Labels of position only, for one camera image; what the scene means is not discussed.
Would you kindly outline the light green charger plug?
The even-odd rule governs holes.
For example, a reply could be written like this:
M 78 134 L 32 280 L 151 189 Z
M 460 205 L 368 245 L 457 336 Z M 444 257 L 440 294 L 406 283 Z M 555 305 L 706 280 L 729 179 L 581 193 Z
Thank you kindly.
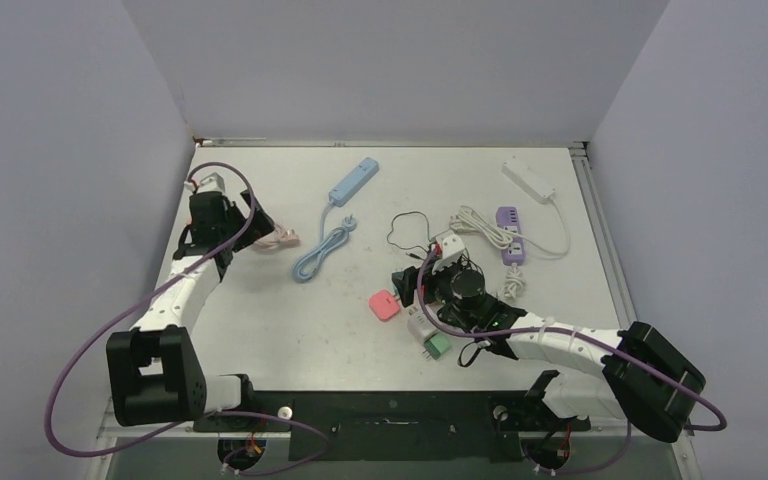
M 442 333 L 435 333 L 422 342 L 424 355 L 427 359 L 439 360 L 448 353 L 452 346 L 448 337 Z

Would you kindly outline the pink plug adapter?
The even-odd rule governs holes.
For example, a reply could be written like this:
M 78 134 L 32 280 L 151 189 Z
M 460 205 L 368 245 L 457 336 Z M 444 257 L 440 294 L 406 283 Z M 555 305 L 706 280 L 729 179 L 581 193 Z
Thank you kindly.
M 380 290 L 368 300 L 368 307 L 380 322 L 388 322 L 401 311 L 401 304 L 396 294 L 388 290 Z

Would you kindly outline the purple USB power strip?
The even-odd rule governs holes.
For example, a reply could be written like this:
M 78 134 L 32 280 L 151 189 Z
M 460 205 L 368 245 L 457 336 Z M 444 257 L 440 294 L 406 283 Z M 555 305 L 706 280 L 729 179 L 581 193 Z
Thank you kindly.
M 496 210 L 497 227 L 510 234 L 511 242 L 501 250 L 501 260 L 505 266 L 522 267 L 526 261 L 524 240 L 518 210 L 512 206 L 502 206 Z

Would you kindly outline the light blue power strip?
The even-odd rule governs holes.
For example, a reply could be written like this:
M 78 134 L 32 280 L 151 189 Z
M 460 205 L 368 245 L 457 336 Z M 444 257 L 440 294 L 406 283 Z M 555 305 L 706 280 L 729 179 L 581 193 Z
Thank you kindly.
M 344 206 L 378 173 L 379 169 L 380 165 L 375 159 L 364 158 L 329 191 L 328 204 L 335 207 Z

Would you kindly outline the white power strip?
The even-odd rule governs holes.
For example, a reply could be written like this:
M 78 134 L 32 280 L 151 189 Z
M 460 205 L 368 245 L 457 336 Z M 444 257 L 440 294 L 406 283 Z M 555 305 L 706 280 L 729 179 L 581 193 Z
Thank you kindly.
M 501 167 L 502 174 L 539 204 L 548 204 L 554 200 L 555 188 L 528 165 L 508 161 Z

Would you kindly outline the white wall adapter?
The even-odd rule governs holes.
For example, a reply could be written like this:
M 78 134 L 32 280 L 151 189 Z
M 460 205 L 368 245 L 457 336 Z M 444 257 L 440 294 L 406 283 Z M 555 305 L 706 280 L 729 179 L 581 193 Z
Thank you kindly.
M 437 328 L 421 310 L 408 312 L 407 328 L 413 338 L 422 346 L 437 333 Z

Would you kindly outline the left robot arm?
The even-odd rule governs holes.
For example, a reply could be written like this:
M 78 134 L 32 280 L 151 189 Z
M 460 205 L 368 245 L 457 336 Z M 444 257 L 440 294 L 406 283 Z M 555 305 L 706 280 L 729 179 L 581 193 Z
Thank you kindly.
M 258 403 L 245 374 L 207 375 L 190 338 L 208 296 L 222 282 L 235 253 L 271 234 L 272 218 L 242 199 L 250 213 L 220 191 L 189 199 L 190 221 L 173 252 L 171 286 L 151 301 L 127 331 L 112 334 L 106 358 L 114 414 L 122 426 L 198 420 L 218 411 L 234 430 L 256 421 Z

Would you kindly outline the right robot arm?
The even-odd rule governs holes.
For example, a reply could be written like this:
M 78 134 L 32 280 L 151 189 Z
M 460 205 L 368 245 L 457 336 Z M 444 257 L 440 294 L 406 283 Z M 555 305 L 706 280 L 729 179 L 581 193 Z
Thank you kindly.
M 654 326 L 593 329 L 558 322 L 503 302 L 485 289 L 481 271 L 451 265 L 436 273 L 409 267 L 391 282 L 405 307 L 443 332 L 512 360 L 545 362 L 581 373 L 549 375 L 527 397 L 525 414 L 539 428 L 560 419 L 626 419 L 646 435 L 675 442 L 690 429 L 706 385 L 701 371 Z

